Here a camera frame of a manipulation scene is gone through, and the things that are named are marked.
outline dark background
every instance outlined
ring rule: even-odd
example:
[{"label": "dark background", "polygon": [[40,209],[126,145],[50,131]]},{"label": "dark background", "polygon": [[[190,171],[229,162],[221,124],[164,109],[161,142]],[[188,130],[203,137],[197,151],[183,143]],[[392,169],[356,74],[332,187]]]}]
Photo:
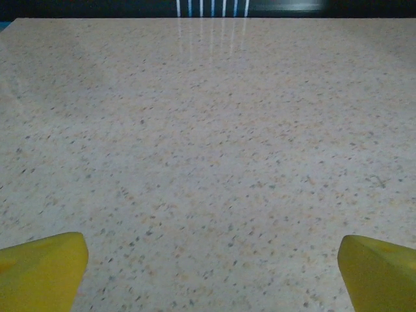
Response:
[{"label": "dark background", "polygon": [[[192,17],[199,16],[199,0],[192,1]],[[408,18],[416,17],[416,0],[322,0],[314,10],[292,10],[285,2],[312,0],[250,0],[248,17]],[[204,0],[204,16],[211,17],[211,0]],[[239,0],[237,17],[244,16]],[[233,17],[234,0],[227,0],[226,16]],[[181,0],[181,16],[189,17],[188,0]],[[215,17],[222,16],[222,0],[215,0]],[[15,18],[173,18],[176,0],[0,0],[0,21]]]}]

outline white vertical bar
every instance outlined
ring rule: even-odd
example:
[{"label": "white vertical bar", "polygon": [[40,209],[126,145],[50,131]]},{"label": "white vertical bar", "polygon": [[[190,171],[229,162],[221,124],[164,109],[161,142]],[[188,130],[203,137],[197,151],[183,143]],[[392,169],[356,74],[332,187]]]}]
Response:
[{"label": "white vertical bar", "polygon": [[223,18],[226,16],[226,6],[227,6],[227,0],[222,0],[222,17]]},{"label": "white vertical bar", "polygon": [[177,16],[181,17],[181,0],[176,0],[176,13]]},{"label": "white vertical bar", "polygon": [[188,15],[192,17],[192,0],[188,0]]},{"label": "white vertical bar", "polygon": [[234,0],[234,17],[237,16],[237,5],[239,5],[239,0]]},{"label": "white vertical bar", "polygon": [[249,4],[250,4],[250,0],[246,0],[246,8],[244,9],[244,17],[245,18],[248,16],[248,5]]}]

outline granite surface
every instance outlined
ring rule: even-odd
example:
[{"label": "granite surface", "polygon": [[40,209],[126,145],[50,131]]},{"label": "granite surface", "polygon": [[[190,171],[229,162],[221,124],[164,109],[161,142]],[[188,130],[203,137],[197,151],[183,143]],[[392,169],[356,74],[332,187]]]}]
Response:
[{"label": "granite surface", "polygon": [[72,311],[352,311],[346,234],[416,247],[413,19],[17,19],[0,248],[84,233]]}]

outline yellow plastic object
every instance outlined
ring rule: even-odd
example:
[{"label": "yellow plastic object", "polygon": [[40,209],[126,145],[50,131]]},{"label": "yellow plastic object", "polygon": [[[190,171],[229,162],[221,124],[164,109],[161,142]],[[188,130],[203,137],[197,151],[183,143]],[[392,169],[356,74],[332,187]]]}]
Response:
[{"label": "yellow plastic object", "polygon": [[81,233],[0,250],[0,311],[69,312],[87,262]]},{"label": "yellow plastic object", "polygon": [[338,265],[356,312],[416,311],[416,250],[349,235]]}]

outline speckled countertop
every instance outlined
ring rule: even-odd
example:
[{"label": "speckled countertop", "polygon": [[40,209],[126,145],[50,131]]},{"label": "speckled countertop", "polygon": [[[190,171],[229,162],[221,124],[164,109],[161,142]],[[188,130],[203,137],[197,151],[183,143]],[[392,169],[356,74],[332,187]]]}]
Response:
[{"label": "speckled countertop", "polygon": [[18,19],[0,248],[81,231],[72,311],[352,311],[356,233],[416,247],[413,19]]}]

